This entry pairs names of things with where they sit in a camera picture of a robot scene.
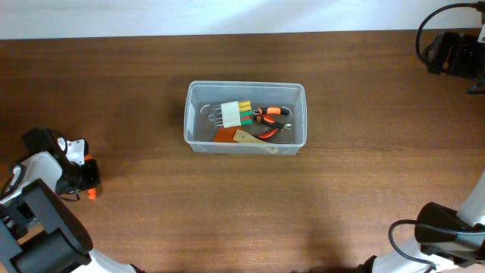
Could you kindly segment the orange perforated bar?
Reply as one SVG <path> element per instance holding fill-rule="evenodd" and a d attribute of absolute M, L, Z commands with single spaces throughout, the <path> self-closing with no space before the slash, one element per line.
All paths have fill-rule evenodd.
<path fill-rule="evenodd" d="M 86 155 L 85 156 L 85 160 L 91 160 L 91 159 L 92 159 L 92 156 L 91 155 Z M 95 187 L 92 187 L 92 188 L 88 189 L 88 197 L 91 200 L 96 199 L 96 197 L 97 197 L 97 189 Z"/>

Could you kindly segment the orange scraper wooden handle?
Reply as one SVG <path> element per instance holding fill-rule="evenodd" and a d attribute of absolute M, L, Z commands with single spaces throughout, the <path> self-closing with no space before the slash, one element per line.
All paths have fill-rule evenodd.
<path fill-rule="evenodd" d="M 220 127 L 214 138 L 216 143 L 261 144 L 261 149 L 270 154 L 278 153 L 278 148 L 245 132 L 242 127 Z"/>

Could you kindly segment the clear plastic container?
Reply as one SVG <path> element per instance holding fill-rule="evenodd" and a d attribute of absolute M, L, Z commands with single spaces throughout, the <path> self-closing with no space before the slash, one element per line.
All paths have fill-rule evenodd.
<path fill-rule="evenodd" d="M 295 155 L 307 133 L 305 89 L 298 83 L 189 85 L 184 139 L 195 152 Z"/>

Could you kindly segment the clear pack of coloured bits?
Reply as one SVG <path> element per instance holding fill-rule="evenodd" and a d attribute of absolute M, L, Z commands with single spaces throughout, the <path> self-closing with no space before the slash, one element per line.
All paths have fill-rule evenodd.
<path fill-rule="evenodd" d="M 216 105 L 208 120 L 212 121 L 215 127 L 238 127 L 253 123 L 252 105 L 249 100 L 225 102 Z"/>

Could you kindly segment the orange black needle-nose pliers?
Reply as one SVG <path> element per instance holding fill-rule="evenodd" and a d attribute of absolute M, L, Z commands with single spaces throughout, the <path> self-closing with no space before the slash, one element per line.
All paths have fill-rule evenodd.
<path fill-rule="evenodd" d="M 270 106 L 267 108 L 257 108 L 253 111 L 254 115 L 285 115 L 290 116 L 292 112 L 285 107 Z"/>

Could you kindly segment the small red cutting pliers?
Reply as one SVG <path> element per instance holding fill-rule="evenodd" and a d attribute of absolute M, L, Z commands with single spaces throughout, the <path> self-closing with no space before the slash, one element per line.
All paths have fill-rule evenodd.
<path fill-rule="evenodd" d="M 268 128 L 268 130 L 265 133 L 260 133 L 255 136 L 260 140 L 269 140 L 271 137 L 275 136 L 280 131 L 292 129 L 291 124 L 281 123 L 267 115 L 254 115 L 253 120 Z"/>

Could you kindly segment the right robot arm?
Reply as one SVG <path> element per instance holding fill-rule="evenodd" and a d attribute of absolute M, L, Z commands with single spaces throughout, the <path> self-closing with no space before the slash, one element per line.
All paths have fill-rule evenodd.
<path fill-rule="evenodd" d="M 440 33 L 422 52 L 428 71 L 459 77 L 484 73 L 484 44 L 477 36 Z M 391 253 L 372 256 L 357 272 L 442 272 L 484 264 L 484 177 L 459 210 L 427 203 L 416 219 L 389 227 Z"/>

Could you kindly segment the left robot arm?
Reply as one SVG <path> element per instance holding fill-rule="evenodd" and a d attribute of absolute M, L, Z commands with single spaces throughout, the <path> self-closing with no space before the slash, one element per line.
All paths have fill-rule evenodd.
<path fill-rule="evenodd" d="M 1 264 L 13 273 L 142 273 L 94 248 L 80 220 L 66 206 L 100 184 L 97 161 L 85 139 L 66 140 L 33 128 L 22 140 L 26 157 L 11 167 L 1 189 Z"/>

